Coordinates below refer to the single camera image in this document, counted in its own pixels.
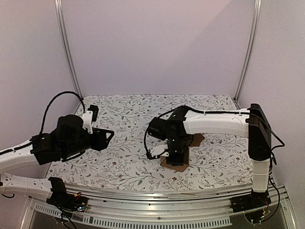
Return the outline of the brown cardboard box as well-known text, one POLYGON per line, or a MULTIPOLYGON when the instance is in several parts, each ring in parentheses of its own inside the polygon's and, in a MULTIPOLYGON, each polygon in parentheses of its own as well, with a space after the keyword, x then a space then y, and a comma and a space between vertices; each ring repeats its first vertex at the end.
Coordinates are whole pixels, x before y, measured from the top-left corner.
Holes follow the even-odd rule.
POLYGON ((186 141, 185 148, 181 154, 175 157, 161 156, 160 165, 177 172, 183 172, 189 166, 190 150, 194 147, 199 147, 204 139, 205 137, 203 134, 192 135, 189 140, 186 141))

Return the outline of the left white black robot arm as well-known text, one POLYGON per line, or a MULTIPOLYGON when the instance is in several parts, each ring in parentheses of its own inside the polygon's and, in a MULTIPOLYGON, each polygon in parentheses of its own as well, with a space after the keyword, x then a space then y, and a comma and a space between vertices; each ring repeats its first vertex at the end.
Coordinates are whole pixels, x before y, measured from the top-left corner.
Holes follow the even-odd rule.
POLYGON ((0 153, 0 192, 4 195, 52 198, 60 207, 67 207, 71 197, 62 179, 57 177, 33 179, 15 176, 9 171, 21 167, 67 162, 88 149, 106 149, 114 136, 112 130, 92 127, 91 113, 82 117, 61 116, 51 133, 40 133, 24 143, 0 153))

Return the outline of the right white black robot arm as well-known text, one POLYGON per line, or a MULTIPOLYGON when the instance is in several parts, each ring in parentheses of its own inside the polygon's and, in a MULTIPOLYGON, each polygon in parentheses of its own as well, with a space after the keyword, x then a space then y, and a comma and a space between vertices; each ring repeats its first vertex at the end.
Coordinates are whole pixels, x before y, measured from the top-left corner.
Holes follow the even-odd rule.
POLYGON ((183 165, 186 149, 196 134, 226 134, 248 138, 248 155, 253 165, 251 194, 246 198, 250 208, 264 202, 268 192, 270 164, 274 162, 272 137, 284 147, 284 142, 271 129, 260 105, 251 104, 240 110, 203 111, 189 106, 179 106, 167 112, 168 119, 162 115, 149 123, 145 135, 162 141, 165 145, 152 149, 145 148, 149 160, 166 157, 172 166, 183 165))

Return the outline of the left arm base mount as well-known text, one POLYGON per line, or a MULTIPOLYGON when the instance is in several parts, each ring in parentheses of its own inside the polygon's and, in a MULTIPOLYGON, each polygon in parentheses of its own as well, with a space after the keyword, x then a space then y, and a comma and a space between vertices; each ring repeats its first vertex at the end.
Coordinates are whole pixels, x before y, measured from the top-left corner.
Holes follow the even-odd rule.
POLYGON ((47 204, 71 212, 83 212, 87 208, 89 199, 81 192, 69 194, 62 179, 50 177, 48 180, 51 182, 51 196, 46 199, 47 204))

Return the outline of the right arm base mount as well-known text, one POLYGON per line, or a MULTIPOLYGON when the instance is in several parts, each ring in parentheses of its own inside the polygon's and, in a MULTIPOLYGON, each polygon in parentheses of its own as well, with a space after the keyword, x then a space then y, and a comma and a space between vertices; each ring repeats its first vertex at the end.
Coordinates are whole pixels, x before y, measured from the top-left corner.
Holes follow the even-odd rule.
POLYGON ((260 208, 271 204, 268 190, 265 192, 254 192, 230 198, 230 208, 234 213, 260 208))

